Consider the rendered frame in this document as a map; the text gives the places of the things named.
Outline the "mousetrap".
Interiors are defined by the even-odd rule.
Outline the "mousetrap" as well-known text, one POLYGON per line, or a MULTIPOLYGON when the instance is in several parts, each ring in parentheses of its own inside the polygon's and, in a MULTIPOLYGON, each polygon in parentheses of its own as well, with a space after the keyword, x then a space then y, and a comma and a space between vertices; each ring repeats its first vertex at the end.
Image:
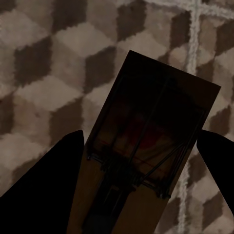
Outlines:
POLYGON ((220 89, 129 50, 84 144, 66 234, 154 234, 220 89))

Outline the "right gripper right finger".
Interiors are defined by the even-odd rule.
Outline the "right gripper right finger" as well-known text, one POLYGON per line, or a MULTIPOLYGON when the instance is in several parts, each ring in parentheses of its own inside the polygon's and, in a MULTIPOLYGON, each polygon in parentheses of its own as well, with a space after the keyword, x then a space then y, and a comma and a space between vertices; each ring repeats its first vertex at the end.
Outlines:
POLYGON ((234 142, 201 129, 196 146, 234 215, 234 142))

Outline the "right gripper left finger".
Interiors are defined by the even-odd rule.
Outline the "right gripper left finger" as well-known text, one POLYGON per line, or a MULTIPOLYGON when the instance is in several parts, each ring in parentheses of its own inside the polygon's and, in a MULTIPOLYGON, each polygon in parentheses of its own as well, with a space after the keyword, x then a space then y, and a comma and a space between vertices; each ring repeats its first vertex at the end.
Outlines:
POLYGON ((66 135, 0 197, 0 234, 66 234, 84 146, 66 135))

